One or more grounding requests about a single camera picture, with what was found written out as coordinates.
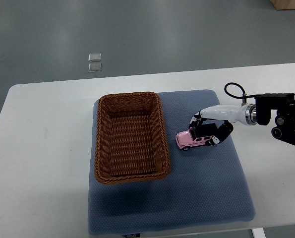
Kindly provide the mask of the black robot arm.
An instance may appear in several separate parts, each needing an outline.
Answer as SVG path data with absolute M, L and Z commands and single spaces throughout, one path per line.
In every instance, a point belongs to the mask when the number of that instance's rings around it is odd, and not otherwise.
M 212 132 L 213 136 L 205 144 L 213 146 L 222 143 L 233 131 L 233 123 L 239 121 L 244 125 L 268 125 L 271 111 L 276 110 L 276 126 L 272 128 L 272 136 L 280 141 L 295 146 L 295 94 L 262 94 L 255 95 L 255 104 L 242 106 L 215 105 L 196 113 L 189 126 L 201 125 L 203 121 L 223 120 L 224 123 Z

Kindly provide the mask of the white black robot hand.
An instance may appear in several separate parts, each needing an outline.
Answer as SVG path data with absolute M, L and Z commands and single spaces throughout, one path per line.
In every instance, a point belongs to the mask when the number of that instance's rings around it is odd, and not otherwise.
M 248 118 L 246 118 L 246 108 L 247 106 L 231 105 L 215 105 L 204 108 L 199 113 L 193 115 L 188 128 L 202 125 L 204 119 L 224 120 L 224 123 L 220 125 L 209 140 L 209 146 L 220 144 L 232 133 L 234 127 L 231 123 L 241 122 L 242 124 L 249 124 Z

